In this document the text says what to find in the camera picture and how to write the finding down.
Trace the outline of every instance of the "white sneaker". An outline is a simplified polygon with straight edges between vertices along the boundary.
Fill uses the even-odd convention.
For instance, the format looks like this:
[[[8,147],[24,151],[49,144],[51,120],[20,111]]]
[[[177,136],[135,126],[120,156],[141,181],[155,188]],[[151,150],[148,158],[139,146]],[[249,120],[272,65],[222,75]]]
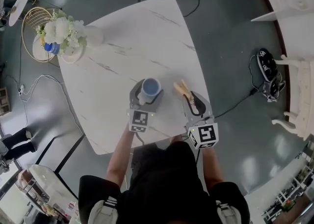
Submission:
[[[26,137],[30,140],[33,138],[33,136],[31,135],[30,131],[26,131]]]

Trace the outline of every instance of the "black t-shirt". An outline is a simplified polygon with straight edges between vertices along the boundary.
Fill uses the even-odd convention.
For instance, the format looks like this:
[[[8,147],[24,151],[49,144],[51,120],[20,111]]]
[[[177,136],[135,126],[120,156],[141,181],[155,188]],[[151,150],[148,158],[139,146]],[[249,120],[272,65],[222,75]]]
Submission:
[[[220,224],[217,200],[235,207],[242,224],[250,222],[247,203],[236,184],[216,184],[210,196],[203,190],[194,155],[185,142],[149,153],[133,172],[136,176],[131,179],[130,189],[123,193],[113,182],[83,176],[78,196],[81,223],[166,224],[177,220]],[[99,213],[102,219],[91,220]]]

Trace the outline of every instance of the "person's arm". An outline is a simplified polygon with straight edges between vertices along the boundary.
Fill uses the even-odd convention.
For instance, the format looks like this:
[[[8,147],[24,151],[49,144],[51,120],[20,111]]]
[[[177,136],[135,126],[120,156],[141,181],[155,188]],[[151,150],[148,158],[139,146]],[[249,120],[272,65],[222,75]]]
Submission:
[[[203,173],[207,191],[210,192],[215,184],[223,182],[218,159],[214,148],[202,149],[203,153]]]
[[[105,179],[121,187],[127,171],[134,132],[129,131],[127,124],[110,159]]]

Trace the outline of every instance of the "gray concrete floor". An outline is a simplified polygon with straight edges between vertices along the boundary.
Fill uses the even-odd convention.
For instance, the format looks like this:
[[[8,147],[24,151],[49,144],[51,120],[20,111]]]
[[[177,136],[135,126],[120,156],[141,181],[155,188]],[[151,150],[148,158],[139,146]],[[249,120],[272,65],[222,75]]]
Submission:
[[[75,19],[84,20],[85,24],[136,3],[136,0],[45,1],[62,7]],[[197,0],[177,2],[183,14],[190,12],[197,4]],[[251,19],[266,12],[263,0],[201,0],[197,11],[185,19],[202,65],[215,115],[231,108],[252,89],[248,63],[258,48],[266,47],[275,58],[280,56],[274,25],[268,22],[250,22]],[[7,61],[6,73],[15,77],[18,77],[19,72],[20,28],[21,24],[7,28],[2,33],[1,40],[1,61]],[[261,84],[262,75],[255,61],[252,63],[252,70],[254,82]],[[22,50],[21,83],[29,88],[40,74],[52,74],[62,80],[58,68],[35,62]],[[45,130],[34,138],[38,143],[38,151],[42,150],[53,136],[66,132],[66,136],[54,147],[53,152],[57,153],[55,158],[48,157],[48,161],[44,162],[44,165],[54,169],[79,138],[80,133],[71,121],[71,115],[67,112],[67,105],[60,90],[53,87],[55,84],[50,83],[47,86],[44,82],[46,81],[38,85],[33,100],[27,104],[28,124],[37,132],[42,128],[40,119],[44,118],[46,121]],[[9,89],[12,101],[12,113],[1,118],[0,123],[5,133],[14,133],[24,127],[25,112],[17,96],[16,84],[6,80],[5,85]],[[224,177],[227,181],[237,183],[244,194],[250,193],[274,177],[305,145],[300,138],[289,134],[280,126],[271,124],[271,119],[283,118],[286,107],[285,92],[282,92],[278,103],[267,103],[261,94],[255,94],[233,111],[217,119],[220,142],[215,149]],[[50,110],[40,113],[39,105]],[[158,145],[165,147],[168,141],[161,141]],[[25,155],[20,162],[26,167],[34,162],[38,155]],[[60,174],[77,193],[79,178],[86,174],[102,177],[110,156],[111,154],[96,155],[85,139]],[[202,157],[198,169],[203,181]]]

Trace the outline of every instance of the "wooden crate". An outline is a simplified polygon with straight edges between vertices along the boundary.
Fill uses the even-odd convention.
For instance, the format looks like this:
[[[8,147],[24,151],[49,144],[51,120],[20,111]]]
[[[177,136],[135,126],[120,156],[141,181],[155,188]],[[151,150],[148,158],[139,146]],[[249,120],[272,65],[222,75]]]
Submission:
[[[0,116],[11,112],[8,91],[6,88],[0,88]]]

